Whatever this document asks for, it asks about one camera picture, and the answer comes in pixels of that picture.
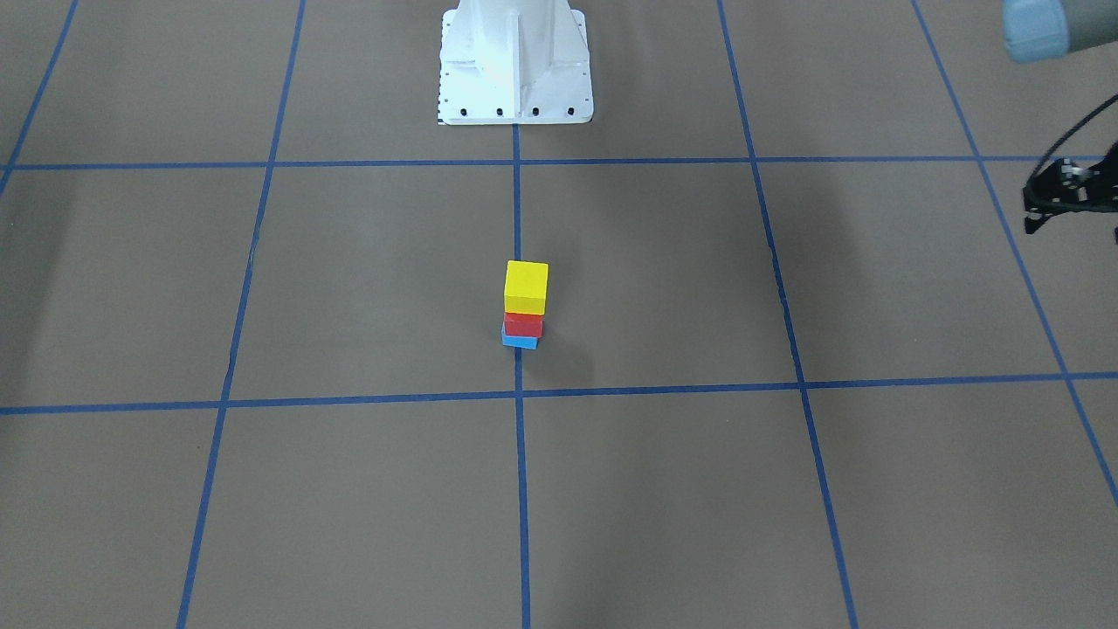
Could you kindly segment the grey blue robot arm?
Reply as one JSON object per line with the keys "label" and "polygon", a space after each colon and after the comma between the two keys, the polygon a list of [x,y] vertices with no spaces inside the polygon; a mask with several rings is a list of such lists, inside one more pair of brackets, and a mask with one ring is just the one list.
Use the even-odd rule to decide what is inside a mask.
{"label": "grey blue robot arm", "polygon": [[1003,1],[1004,47],[1029,64],[1062,59],[1117,40],[1115,1]]}

